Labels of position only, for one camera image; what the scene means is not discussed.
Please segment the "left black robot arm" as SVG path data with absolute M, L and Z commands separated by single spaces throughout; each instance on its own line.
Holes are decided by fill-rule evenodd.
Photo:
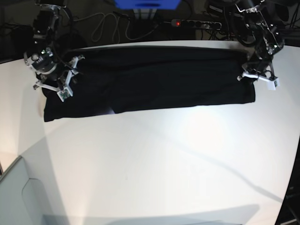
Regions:
M 251 31 L 254 42 L 243 41 L 236 29 L 234 14 L 238 11 L 244 15 L 244 24 Z M 237 0 L 231 12 L 231 25 L 236 39 L 244 47 L 253 47 L 254 53 L 243 64 L 244 72 L 237 77 L 261 80 L 268 85 L 277 87 L 279 79 L 274 75 L 272 60 L 275 54 L 280 52 L 285 45 L 277 26 L 273 23 L 263 0 Z

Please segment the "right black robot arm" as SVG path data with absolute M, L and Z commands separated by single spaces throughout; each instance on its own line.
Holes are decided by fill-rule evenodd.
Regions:
M 71 81 L 80 73 L 77 64 L 85 57 L 74 56 L 69 62 L 63 56 L 69 50 L 68 45 L 58 50 L 57 30 L 59 27 L 60 11 L 69 18 L 70 31 L 67 44 L 71 43 L 74 20 L 70 10 L 63 0 L 37 0 L 40 11 L 33 21 L 34 44 L 24 53 L 25 65 L 35 73 L 37 81 L 33 88 L 44 88 L 57 93 L 64 101 L 73 96 Z

